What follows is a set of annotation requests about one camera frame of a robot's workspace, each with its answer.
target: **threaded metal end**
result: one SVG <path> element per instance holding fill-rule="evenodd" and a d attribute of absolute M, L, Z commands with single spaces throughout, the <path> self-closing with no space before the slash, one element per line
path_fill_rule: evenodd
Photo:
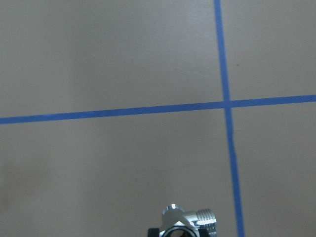
<path fill-rule="evenodd" d="M 216 218 L 210 209 L 198 210 L 197 219 L 200 228 L 206 229 L 210 237 L 216 237 Z"/>

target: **silver metal object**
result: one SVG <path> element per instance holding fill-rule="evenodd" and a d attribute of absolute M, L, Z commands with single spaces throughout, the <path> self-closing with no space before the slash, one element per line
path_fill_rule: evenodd
<path fill-rule="evenodd" d="M 162 226 L 148 233 L 148 237 L 216 237 L 216 218 L 210 209 L 185 212 L 171 204 L 162 213 Z"/>

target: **vertical blue line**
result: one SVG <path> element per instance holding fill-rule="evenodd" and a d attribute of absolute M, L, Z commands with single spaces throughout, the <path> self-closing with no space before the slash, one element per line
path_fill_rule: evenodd
<path fill-rule="evenodd" d="M 240 197 L 240 186 L 239 186 L 239 175 L 238 175 L 238 165 L 237 157 L 234 146 L 234 123 L 232 108 L 230 105 L 230 90 L 229 90 L 229 77 L 226 62 L 226 51 L 225 51 L 225 41 L 224 41 L 224 31 L 222 22 L 222 11 L 220 0 L 214 0 L 214 10 L 215 10 L 215 21 L 216 21 L 216 31 L 217 31 L 217 44 L 218 44 L 218 54 L 220 61 L 221 70 L 221 80 L 222 80 L 222 90 L 225 103 L 225 120 L 226 120 L 226 133 L 228 139 L 228 149 L 231 164 L 231 175 L 233 183 L 233 193 L 235 202 L 235 214 L 236 214 L 236 225 L 238 237 L 244 237 L 244 226 L 243 226 L 243 215 L 242 215 L 242 205 Z"/>

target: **horizontal blue line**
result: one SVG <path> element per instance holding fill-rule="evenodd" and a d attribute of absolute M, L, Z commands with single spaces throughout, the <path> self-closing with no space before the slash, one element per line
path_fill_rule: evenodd
<path fill-rule="evenodd" d="M 85 111 L 85 112 L 49 114 L 49 115 L 7 117 L 7 118 L 0 118 L 0 124 L 42 122 L 42 121 L 68 120 L 68 119 L 88 119 L 88 118 L 115 117 L 115 116 L 126 116 L 126 115 L 158 114 L 158 113 L 181 112 L 181 111 L 213 110 L 213 109 L 223 109 L 223 108 L 293 104 L 293 103 L 306 103 L 306 102 L 316 102 L 316 95 L 301 95 L 301 96 L 276 97 L 276 98 L 264 98 L 264 99 L 233 100 L 229 102 L 220 101 L 220 102 L 207 102 L 207 103 L 184 104 L 184 105 L 164 105 L 164 106 L 115 109 L 115 110 L 99 110 L 99 111 Z"/>

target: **gray surface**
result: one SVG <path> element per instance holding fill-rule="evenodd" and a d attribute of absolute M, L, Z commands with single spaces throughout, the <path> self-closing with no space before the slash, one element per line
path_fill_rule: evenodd
<path fill-rule="evenodd" d="M 213 208 L 222 236 L 236 236 L 223 116 L 0 126 L 0 236 L 146 236 L 171 202 Z"/>
<path fill-rule="evenodd" d="M 2 117 L 222 100 L 208 0 L 3 0 Z"/>
<path fill-rule="evenodd" d="M 315 103 L 234 109 L 246 236 L 315 236 L 315 115 Z"/>
<path fill-rule="evenodd" d="M 222 2 L 232 99 L 316 94 L 316 1 Z"/>

